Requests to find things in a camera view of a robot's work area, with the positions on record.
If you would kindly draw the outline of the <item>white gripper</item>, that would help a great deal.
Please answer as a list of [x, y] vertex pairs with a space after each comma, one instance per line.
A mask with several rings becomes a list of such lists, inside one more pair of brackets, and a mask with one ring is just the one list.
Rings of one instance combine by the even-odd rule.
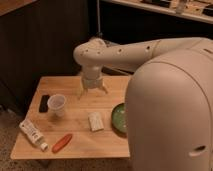
[[85, 93], [86, 93], [86, 90], [85, 89], [94, 89], [94, 88], [99, 88], [100, 90], [104, 91], [105, 94], [108, 94], [108, 90], [106, 88], [105, 85], [102, 85], [102, 79], [101, 78], [98, 78], [98, 79], [86, 79], [86, 78], [83, 78], [82, 79], [82, 85], [83, 85], [83, 88], [80, 88], [79, 89], [79, 98], [81, 98]]

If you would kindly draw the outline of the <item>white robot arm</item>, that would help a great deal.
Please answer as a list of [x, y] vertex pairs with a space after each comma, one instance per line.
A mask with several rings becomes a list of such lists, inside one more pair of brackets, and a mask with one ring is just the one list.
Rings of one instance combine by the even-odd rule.
[[213, 171], [213, 40], [94, 38], [73, 56], [85, 89], [103, 87], [104, 66], [133, 73], [125, 93], [133, 171]]

